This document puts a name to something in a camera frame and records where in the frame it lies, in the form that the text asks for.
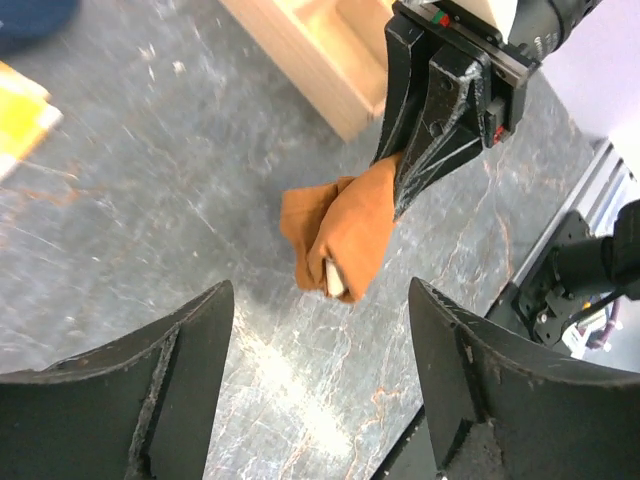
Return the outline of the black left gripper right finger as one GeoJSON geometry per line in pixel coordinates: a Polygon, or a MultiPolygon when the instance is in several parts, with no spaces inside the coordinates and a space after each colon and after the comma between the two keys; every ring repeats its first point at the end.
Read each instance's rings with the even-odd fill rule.
{"type": "Polygon", "coordinates": [[[435,464],[451,479],[635,479],[639,377],[577,360],[409,287],[435,464]]]}

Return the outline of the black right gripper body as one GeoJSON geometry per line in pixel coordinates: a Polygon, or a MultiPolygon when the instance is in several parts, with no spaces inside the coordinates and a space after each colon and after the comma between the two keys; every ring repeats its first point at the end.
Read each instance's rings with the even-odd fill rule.
{"type": "Polygon", "coordinates": [[[485,146],[492,147],[507,131],[513,132],[524,111],[525,83],[540,63],[536,54],[528,54],[527,42],[509,43],[512,23],[524,14],[525,7],[509,1],[505,7],[485,1],[435,1],[411,6],[403,1],[392,5],[389,22],[414,22],[427,36],[430,58],[449,45],[477,59],[487,58],[491,66],[491,100],[485,111],[485,146]]]}

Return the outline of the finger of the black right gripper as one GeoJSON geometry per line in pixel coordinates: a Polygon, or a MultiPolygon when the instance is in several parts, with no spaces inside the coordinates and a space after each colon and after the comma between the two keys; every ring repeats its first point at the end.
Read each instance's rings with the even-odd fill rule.
{"type": "Polygon", "coordinates": [[[490,100],[487,58],[442,47],[429,60],[424,104],[396,170],[395,219],[427,187],[482,153],[490,100]]]}
{"type": "Polygon", "coordinates": [[[388,22],[385,39],[387,94],[373,163],[406,148],[428,88],[430,46],[423,28],[414,22],[388,22]]]}

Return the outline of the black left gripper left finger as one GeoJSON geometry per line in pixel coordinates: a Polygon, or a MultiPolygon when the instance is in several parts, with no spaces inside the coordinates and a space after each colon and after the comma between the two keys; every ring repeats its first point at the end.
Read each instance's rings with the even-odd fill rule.
{"type": "Polygon", "coordinates": [[[1,378],[5,479],[199,479],[234,318],[222,281],[41,371],[1,378]]]}

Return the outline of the brown underwear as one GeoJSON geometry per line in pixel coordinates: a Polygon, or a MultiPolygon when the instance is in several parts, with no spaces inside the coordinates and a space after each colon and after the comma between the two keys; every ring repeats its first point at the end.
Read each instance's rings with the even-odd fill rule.
{"type": "Polygon", "coordinates": [[[341,274],[344,303],[360,301],[384,263],[395,227],[396,153],[356,177],[287,190],[280,230],[296,257],[295,280],[305,291],[329,293],[326,263],[341,274]]]}

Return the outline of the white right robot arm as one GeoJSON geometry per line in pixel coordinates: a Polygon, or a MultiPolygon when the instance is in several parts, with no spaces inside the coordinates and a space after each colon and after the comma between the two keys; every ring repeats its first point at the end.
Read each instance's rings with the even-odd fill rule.
{"type": "MultiPolygon", "coordinates": [[[[398,155],[394,207],[402,215],[429,186],[506,141],[528,83],[595,8],[592,1],[397,1],[385,27],[387,98],[377,159],[398,155]]],[[[553,347],[588,318],[639,296],[639,206],[624,206],[609,236],[568,213],[493,317],[553,347]]]]}

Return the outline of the navy blue underwear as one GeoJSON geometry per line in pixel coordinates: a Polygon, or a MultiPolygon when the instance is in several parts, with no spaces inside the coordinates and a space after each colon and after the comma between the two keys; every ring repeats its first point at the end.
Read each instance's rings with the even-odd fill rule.
{"type": "Polygon", "coordinates": [[[55,34],[79,6],[79,0],[1,0],[1,54],[55,34]]]}

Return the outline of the wooden compartment tray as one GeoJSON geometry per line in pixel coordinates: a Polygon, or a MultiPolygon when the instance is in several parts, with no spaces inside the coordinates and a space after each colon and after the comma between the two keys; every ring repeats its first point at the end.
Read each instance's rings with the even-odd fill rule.
{"type": "Polygon", "coordinates": [[[341,139],[353,139],[382,115],[390,1],[224,0],[222,5],[341,139]]]}

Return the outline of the orange checkered cloth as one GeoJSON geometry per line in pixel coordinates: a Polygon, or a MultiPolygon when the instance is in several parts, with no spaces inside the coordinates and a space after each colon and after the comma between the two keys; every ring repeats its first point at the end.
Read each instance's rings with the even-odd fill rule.
{"type": "Polygon", "coordinates": [[[1,180],[36,148],[63,118],[49,91],[1,63],[1,180]]]}

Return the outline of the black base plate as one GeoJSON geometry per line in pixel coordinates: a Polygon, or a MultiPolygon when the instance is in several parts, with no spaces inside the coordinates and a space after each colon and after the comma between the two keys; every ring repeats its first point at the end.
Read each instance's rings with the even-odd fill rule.
{"type": "Polygon", "coordinates": [[[439,479],[471,428],[487,420],[475,358],[464,353],[465,325],[506,338],[513,359],[534,344],[547,311],[551,275],[545,264],[554,249],[584,240],[590,232],[577,210],[559,211],[501,290],[486,316],[469,312],[418,278],[409,287],[409,313],[423,405],[374,473],[377,479],[439,479]]]}

